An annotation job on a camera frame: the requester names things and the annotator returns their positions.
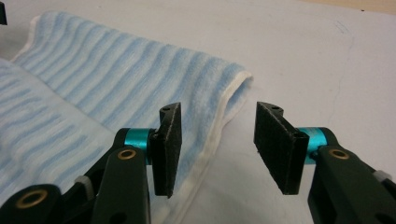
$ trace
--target teal metallic cylinder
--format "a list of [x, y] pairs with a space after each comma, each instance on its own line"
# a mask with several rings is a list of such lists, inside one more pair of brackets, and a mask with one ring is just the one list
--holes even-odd
[[326, 135], [320, 128], [297, 128], [300, 132], [309, 136], [308, 150], [306, 151], [305, 164], [315, 164], [316, 162], [310, 157], [316, 153], [320, 147], [327, 146]]
[[148, 141], [150, 129], [130, 129], [125, 136], [125, 146], [138, 147], [145, 153], [146, 165], [151, 164], [148, 156]]

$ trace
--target fabric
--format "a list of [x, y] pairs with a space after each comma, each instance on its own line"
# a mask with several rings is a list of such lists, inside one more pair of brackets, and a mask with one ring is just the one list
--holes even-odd
[[222, 127], [245, 102], [251, 74], [202, 52], [48, 12], [32, 20], [12, 63], [0, 61], [0, 202], [37, 183], [65, 192], [111, 146], [117, 130], [158, 128], [181, 102], [183, 145], [174, 196], [156, 197], [153, 223], [182, 219]]

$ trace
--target folded towel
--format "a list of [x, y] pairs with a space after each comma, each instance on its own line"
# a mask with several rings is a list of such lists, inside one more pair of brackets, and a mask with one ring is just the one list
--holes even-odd
[[251, 81], [236, 63], [64, 12], [33, 19], [13, 62], [0, 62], [0, 202], [35, 183], [65, 192], [118, 129], [159, 127], [159, 109], [181, 102], [183, 145], [170, 200], [153, 197], [148, 169], [153, 223], [182, 219]]

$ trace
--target blue and white striped cloth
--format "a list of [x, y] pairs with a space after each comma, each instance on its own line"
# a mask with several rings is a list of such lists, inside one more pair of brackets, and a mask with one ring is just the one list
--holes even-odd
[[202, 52], [48, 12], [13, 63], [0, 61], [0, 203], [32, 184], [63, 192], [123, 127], [159, 127], [181, 102], [183, 145], [175, 194], [153, 197], [153, 223], [175, 223], [205, 174], [221, 129], [244, 103], [250, 73]]

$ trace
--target brass ring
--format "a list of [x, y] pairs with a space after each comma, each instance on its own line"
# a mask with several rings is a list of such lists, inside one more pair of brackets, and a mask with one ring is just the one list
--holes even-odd
[[340, 160], [347, 160], [349, 159], [349, 155], [345, 153], [345, 151], [340, 150], [340, 149], [331, 149], [329, 150], [330, 155], [334, 156], [337, 159]]
[[[35, 199], [30, 201], [27, 200], [30, 197], [35, 196]], [[30, 192], [25, 193], [22, 197], [20, 197], [17, 201], [17, 208], [20, 209], [25, 209], [25, 208], [30, 208], [33, 207], [41, 202], [44, 201], [48, 196], [48, 193], [44, 189], [37, 189], [37, 190], [32, 190]]]
[[136, 155], [135, 150], [125, 149], [125, 150], [119, 152], [119, 159], [125, 161], [125, 160], [129, 160], [129, 159], [133, 158], [135, 155]]

